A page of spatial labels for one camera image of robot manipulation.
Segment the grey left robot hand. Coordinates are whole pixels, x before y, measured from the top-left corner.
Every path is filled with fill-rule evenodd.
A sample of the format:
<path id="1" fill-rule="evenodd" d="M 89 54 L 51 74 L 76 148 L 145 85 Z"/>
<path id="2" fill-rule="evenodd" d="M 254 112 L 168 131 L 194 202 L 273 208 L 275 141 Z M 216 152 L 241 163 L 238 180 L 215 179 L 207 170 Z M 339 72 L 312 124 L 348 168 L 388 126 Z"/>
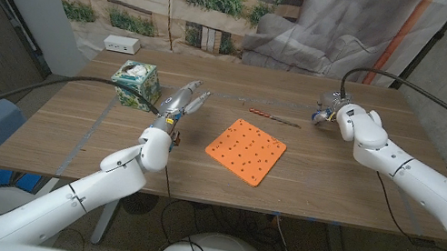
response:
<path id="1" fill-rule="evenodd" d="M 152 128 L 161 129 L 170 135 L 183 115 L 189 115 L 199 110 L 212 94 L 205 91 L 194 98 L 197 87 L 202 84 L 203 82 L 199 80 L 192 81 L 167 97 L 158 108 L 159 112 L 152 123 Z"/>

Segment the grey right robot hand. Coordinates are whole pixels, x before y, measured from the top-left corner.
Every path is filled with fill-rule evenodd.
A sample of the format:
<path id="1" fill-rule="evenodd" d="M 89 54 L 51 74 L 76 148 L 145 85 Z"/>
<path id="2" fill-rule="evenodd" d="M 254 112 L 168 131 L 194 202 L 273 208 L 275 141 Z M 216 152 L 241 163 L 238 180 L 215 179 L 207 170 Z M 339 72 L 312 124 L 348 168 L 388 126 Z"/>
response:
<path id="1" fill-rule="evenodd" d="M 341 107 L 350 104 L 352 96 L 342 96 L 339 92 L 324 93 L 317 102 L 318 109 L 312 115 L 312 123 L 318 126 L 325 122 L 334 122 Z"/>

